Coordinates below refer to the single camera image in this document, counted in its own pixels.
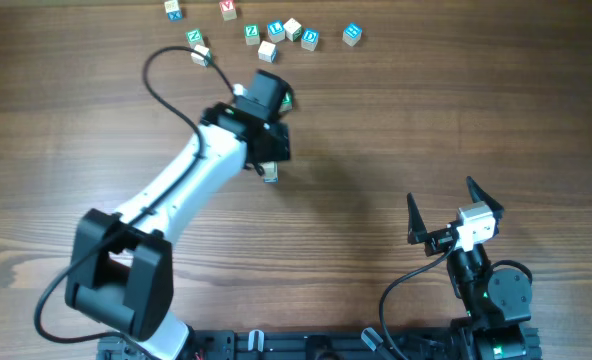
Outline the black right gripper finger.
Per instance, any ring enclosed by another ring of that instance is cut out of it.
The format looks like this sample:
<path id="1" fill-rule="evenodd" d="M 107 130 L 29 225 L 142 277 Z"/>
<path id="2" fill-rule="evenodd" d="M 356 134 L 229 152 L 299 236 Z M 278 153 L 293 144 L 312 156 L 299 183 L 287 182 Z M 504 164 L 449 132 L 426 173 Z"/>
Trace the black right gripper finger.
<path id="1" fill-rule="evenodd" d="M 409 216 L 407 241 L 411 245 L 424 243 L 427 240 L 427 229 L 423 222 L 422 216 L 420 214 L 413 194 L 408 193 L 406 200 Z"/>
<path id="2" fill-rule="evenodd" d="M 495 219 L 503 217 L 504 207 L 485 192 L 471 176 L 466 178 L 466 184 L 473 203 L 484 202 L 491 209 Z"/>

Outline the block with green E top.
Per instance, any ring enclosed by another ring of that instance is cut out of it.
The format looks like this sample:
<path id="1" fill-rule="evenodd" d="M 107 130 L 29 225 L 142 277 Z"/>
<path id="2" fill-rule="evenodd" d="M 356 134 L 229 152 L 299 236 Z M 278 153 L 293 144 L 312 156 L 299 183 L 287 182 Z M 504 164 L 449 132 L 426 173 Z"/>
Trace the block with green E top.
<path id="1" fill-rule="evenodd" d="M 291 92 L 287 92 L 285 97 L 282 100 L 281 106 L 279 108 L 280 113 L 285 113 L 291 111 L 293 108 L 293 97 Z"/>

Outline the block with blue D top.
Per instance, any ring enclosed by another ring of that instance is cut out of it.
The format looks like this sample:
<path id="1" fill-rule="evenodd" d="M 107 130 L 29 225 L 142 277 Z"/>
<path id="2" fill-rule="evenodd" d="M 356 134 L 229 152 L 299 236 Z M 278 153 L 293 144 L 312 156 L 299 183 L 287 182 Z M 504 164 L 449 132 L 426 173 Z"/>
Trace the block with blue D top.
<path id="1" fill-rule="evenodd" d="M 301 47 L 308 51 L 314 51 L 319 41 L 319 32 L 306 28 L 301 36 Z"/>

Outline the plain block red side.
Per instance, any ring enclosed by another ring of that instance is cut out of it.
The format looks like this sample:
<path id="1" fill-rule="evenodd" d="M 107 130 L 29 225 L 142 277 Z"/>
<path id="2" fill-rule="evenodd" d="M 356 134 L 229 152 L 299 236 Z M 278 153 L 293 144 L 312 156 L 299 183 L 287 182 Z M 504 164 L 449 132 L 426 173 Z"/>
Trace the plain block red side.
<path id="1" fill-rule="evenodd" d="M 278 178 L 277 163 L 276 162 L 262 163 L 262 167 L 264 170 L 263 177 L 277 177 Z"/>

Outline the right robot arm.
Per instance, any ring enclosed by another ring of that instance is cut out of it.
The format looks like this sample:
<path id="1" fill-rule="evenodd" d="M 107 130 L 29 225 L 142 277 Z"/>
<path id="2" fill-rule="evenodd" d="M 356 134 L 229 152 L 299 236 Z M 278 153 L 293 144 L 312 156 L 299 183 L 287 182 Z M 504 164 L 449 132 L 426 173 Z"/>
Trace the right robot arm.
<path id="1" fill-rule="evenodd" d="M 499 233 L 505 209 L 471 177 L 472 203 L 457 210 L 445 228 L 428 231 L 412 194 L 407 195 L 408 242 L 446 263 L 455 296 L 467 316 L 450 325 L 453 351 L 461 359 L 525 359 L 529 353 L 522 326 L 531 319 L 533 275 L 513 260 L 491 262 L 484 243 Z"/>

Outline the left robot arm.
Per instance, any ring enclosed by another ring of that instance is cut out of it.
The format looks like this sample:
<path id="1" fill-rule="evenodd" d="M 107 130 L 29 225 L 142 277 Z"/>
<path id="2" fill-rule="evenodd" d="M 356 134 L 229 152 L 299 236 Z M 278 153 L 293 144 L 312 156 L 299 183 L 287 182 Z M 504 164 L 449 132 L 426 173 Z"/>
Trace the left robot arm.
<path id="1" fill-rule="evenodd" d="M 209 197 L 245 166 L 289 159 L 279 109 L 290 90 L 257 71 L 233 104 L 204 111 L 186 147 L 142 192 L 112 214 L 88 211 L 75 233 L 66 304 L 150 359 L 189 358 L 193 330 L 170 310 L 173 248 Z"/>

